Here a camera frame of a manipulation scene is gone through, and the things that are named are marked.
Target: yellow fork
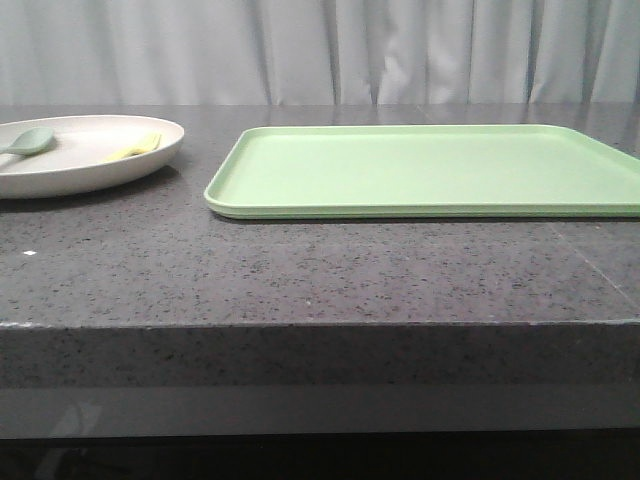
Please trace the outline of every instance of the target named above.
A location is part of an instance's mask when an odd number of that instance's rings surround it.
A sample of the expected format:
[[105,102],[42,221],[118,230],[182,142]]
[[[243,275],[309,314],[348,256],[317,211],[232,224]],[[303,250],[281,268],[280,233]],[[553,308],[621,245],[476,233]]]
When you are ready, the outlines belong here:
[[148,133],[133,145],[122,148],[117,152],[113,152],[105,158],[104,161],[111,162],[113,160],[120,160],[122,158],[132,157],[133,155],[151,152],[158,148],[161,137],[162,135],[157,132]]

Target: spoon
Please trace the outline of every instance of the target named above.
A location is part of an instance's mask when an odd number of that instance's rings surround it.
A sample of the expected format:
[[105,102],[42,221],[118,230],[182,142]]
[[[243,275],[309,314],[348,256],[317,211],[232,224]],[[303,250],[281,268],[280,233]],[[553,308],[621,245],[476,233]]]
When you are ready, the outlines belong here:
[[21,133],[14,142],[7,147],[0,147],[0,153],[14,153],[17,155],[33,155],[49,146],[53,140],[53,129],[36,127]]

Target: curtain fold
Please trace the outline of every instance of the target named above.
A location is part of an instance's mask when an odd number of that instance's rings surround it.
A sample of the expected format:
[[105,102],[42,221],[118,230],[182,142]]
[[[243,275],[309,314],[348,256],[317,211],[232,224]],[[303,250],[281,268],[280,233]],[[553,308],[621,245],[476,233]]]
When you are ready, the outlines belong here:
[[637,0],[0,0],[0,104],[638,101]]

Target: light green tray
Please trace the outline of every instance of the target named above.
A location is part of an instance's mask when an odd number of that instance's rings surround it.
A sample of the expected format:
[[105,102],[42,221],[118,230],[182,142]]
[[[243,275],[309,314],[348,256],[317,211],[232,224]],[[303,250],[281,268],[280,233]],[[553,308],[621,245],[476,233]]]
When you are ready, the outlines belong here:
[[204,195],[233,218],[640,216],[640,161],[546,125],[264,127]]

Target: plate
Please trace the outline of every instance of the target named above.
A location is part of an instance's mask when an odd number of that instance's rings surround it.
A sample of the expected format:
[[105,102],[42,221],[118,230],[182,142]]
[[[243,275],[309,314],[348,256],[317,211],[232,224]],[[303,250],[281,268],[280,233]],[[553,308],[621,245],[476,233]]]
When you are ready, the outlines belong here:
[[[160,118],[84,115],[0,125],[0,145],[33,127],[53,128],[54,142],[31,157],[0,154],[0,198],[55,197],[120,185],[166,165],[184,138],[180,125]],[[104,161],[150,131],[162,134],[156,150]]]
[[204,197],[233,218],[640,216],[640,161],[550,125],[262,127]]

